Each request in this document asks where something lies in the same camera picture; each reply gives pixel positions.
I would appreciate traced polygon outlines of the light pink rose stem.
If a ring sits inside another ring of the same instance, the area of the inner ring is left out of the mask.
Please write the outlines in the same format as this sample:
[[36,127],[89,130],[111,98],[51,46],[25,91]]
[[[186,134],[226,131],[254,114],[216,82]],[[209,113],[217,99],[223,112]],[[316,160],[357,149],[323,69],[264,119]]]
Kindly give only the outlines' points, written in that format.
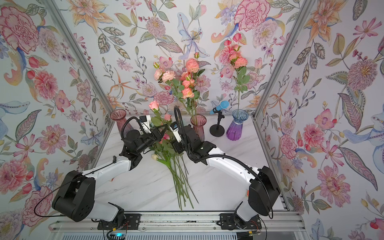
[[160,104],[156,101],[152,101],[149,104],[149,108],[154,114],[151,116],[150,126],[157,128],[161,133],[166,133],[168,129],[168,122],[160,111]]

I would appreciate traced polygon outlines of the coral pink rose spray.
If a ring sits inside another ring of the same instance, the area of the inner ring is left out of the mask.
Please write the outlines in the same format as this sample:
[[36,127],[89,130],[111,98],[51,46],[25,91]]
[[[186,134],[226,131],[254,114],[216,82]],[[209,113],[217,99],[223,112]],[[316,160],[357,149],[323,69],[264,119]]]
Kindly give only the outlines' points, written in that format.
[[200,91],[197,89],[197,84],[194,79],[186,78],[182,84],[184,86],[184,89],[182,90],[182,98],[185,102],[187,112],[193,117],[197,114]]

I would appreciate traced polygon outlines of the pale pink peony stem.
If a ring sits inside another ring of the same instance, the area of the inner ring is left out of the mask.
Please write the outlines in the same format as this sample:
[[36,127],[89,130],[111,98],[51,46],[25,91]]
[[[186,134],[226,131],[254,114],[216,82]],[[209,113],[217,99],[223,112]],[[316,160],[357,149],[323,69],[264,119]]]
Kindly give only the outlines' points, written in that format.
[[176,105],[189,115],[184,104],[180,100],[181,96],[180,91],[178,90],[182,75],[177,76],[177,73],[172,68],[167,69],[165,66],[161,66],[160,62],[154,62],[153,65],[155,68],[154,79],[169,92],[170,96],[173,97],[174,102],[176,102]]

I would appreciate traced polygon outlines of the coral pink carnation stem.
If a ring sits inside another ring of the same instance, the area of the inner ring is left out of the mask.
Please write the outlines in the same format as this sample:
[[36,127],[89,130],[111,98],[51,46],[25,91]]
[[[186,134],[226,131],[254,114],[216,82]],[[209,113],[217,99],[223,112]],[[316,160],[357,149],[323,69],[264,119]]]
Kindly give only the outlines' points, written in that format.
[[186,63],[187,73],[185,75],[185,80],[189,82],[188,87],[191,89],[195,89],[198,81],[198,77],[200,77],[205,69],[200,67],[199,54],[195,53],[194,58],[191,58]]

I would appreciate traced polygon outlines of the coral carnation spray stem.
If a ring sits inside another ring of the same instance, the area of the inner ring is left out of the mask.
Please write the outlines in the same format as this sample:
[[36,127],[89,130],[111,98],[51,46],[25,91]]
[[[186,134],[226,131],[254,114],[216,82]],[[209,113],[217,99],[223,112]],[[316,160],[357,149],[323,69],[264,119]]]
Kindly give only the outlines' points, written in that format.
[[248,60],[241,54],[241,46],[230,44],[226,46],[228,50],[228,65],[233,69],[233,77],[236,81],[234,90],[238,93],[237,110],[240,109],[241,94],[248,90],[247,84],[250,81],[250,75],[247,74]]

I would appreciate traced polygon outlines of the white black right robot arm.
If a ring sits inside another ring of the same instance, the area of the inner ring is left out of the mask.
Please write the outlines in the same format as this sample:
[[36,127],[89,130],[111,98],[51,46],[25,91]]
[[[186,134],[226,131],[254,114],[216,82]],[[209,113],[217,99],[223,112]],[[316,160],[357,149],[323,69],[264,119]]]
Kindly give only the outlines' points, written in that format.
[[241,202],[234,211],[238,224],[251,221],[256,215],[274,217],[273,206],[280,197],[273,171],[264,166],[254,169],[242,161],[225,154],[215,144],[201,141],[190,125],[185,126],[179,107],[174,107],[175,122],[170,129],[176,140],[172,143],[177,153],[186,153],[194,163],[203,163],[216,168],[239,181],[248,189],[248,199]]

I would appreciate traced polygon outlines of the pink ribbed glass vase centre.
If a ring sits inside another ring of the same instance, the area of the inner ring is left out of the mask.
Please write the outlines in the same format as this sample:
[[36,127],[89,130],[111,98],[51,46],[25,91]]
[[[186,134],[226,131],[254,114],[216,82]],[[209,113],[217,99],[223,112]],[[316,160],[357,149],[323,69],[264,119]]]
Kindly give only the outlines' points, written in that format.
[[200,114],[196,114],[193,117],[191,117],[190,121],[193,126],[193,130],[198,135],[200,140],[204,142],[205,141],[204,126],[207,123],[206,117]]

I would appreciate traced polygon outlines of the pink ribbed glass vase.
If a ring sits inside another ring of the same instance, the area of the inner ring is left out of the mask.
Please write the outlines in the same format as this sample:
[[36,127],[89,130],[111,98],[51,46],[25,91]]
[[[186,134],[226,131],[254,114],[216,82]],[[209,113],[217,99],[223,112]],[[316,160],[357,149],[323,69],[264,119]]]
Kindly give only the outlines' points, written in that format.
[[198,135],[200,140],[204,142],[205,141],[204,126],[207,123],[206,117],[200,114],[196,114],[193,117],[191,117],[190,121],[193,126],[193,130]]
[[126,121],[127,121],[126,116],[127,116],[127,112],[126,112],[126,110],[123,110],[123,109],[116,109],[116,110],[114,110],[113,112],[111,112],[111,114],[110,114],[110,118],[111,118],[111,120],[115,121],[116,124],[117,124],[119,133],[120,133],[120,134],[124,134],[124,136],[125,136],[129,131],[131,131],[131,130],[134,129],[130,123],[128,123],[128,124],[126,125],[126,127],[123,128],[124,124],[125,124]]

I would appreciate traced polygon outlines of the bunch of artificial flowers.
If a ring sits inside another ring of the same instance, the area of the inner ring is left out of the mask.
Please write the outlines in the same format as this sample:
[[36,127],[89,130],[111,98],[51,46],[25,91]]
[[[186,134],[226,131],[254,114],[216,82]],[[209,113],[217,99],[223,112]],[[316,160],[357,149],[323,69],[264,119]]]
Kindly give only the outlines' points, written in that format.
[[173,133],[169,129],[172,123],[172,116],[169,114],[163,116],[168,122],[168,129],[162,140],[151,148],[154,151],[152,157],[169,169],[175,186],[178,206],[182,211],[187,204],[193,207],[192,199],[196,200],[197,198],[188,181],[188,170],[185,166],[183,155],[176,153],[172,147],[172,141],[175,140]]

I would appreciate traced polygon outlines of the pink ribbed glass vase left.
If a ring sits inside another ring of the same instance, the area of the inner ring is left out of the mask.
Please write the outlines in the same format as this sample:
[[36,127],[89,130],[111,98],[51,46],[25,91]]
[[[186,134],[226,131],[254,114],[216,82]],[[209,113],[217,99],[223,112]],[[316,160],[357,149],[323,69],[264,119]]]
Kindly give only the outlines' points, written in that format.
[[127,112],[126,112],[126,110],[123,110],[123,109],[116,109],[116,110],[114,110],[113,112],[111,112],[111,114],[110,114],[110,118],[111,118],[111,120],[115,121],[116,124],[117,124],[119,133],[120,133],[120,134],[124,134],[124,136],[125,136],[129,131],[131,131],[131,130],[134,129],[130,123],[128,123],[128,124],[126,125],[126,127],[123,128],[124,124],[125,124],[126,121],[127,121],[126,116],[127,116]]

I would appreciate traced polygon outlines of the blue purple glass vase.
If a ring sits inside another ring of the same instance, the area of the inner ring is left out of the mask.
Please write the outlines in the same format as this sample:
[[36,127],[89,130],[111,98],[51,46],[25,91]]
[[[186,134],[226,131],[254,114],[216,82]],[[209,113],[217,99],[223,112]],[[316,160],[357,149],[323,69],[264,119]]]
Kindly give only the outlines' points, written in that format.
[[249,118],[249,114],[244,110],[234,110],[232,112],[233,121],[227,129],[226,136],[231,141],[238,141],[243,132],[243,124]]

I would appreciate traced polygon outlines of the blue microphone on black stand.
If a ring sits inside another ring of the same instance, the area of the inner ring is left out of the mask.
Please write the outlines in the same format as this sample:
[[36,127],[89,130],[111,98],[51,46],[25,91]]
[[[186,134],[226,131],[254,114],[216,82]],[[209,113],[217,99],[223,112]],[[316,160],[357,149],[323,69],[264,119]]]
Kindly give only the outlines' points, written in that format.
[[211,115],[218,115],[217,123],[210,127],[210,134],[212,136],[221,137],[224,135],[225,129],[221,125],[221,120],[225,118],[225,116],[223,115],[223,110],[225,110],[229,105],[230,103],[228,101],[223,101],[210,111]]

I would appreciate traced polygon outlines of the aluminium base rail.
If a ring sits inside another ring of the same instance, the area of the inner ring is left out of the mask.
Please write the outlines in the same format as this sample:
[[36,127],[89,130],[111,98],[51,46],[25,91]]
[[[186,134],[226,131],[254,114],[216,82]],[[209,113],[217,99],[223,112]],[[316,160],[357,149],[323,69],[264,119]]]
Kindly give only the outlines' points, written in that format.
[[235,225],[234,213],[127,212],[128,222],[117,229],[97,220],[57,221],[49,226],[50,240],[307,240],[302,217],[277,211],[273,219],[255,216],[245,227]]

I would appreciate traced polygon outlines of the left corner aluminium post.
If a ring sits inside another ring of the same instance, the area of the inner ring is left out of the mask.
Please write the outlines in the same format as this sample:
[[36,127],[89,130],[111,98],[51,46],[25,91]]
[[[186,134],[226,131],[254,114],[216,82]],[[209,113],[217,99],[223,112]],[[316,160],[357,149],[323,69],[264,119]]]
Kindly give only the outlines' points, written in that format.
[[113,111],[113,108],[111,107],[111,104],[106,94],[104,93],[96,75],[94,74],[92,68],[90,67],[89,63],[84,57],[81,47],[78,45],[67,22],[65,21],[64,17],[60,13],[58,6],[56,5],[55,1],[42,0],[42,3],[46,7],[46,9],[50,12],[50,15],[52,16],[54,23],[58,25],[58,29],[64,35],[65,40],[69,44],[70,48],[73,50],[74,56],[79,66],[86,73],[87,77],[89,77],[92,87],[100,97],[100,101],[103,104],[107,114],[109,115]]

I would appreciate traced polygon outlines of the right corner aluminium post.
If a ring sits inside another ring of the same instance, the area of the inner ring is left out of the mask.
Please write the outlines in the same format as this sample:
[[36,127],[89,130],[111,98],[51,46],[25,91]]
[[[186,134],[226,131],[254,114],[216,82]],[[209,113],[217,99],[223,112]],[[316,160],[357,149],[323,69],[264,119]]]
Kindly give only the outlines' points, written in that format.
[[269,78],[266,87],[263,91],[262,97],[260,99],[259,105],[257,106],[254,115],[253,115],[253,121],[256,121],[259,116],[262,115],[263,108],[268,100],[269,94],[272,91],[275,82],[278,80],[278,77],[283,70],[283,68],[286,65],[286,61],[289,58],[289,55],[291,51],[294,48],[295,42],[298,39],[298,36],[304,26],[304,21],[307,19],[307,17],[310,14],[310,10],[313,7],[314,3],[311,3],[311,1],[301,1],[302,6],[300,10],[298,11],[297,19],[295,20],[295,23],[291,29],[291,35],[288,38],[285,46],[283,47],[283,50],[280,54],[280,56],[277,59],[276,66],[274,67],[271,77]]

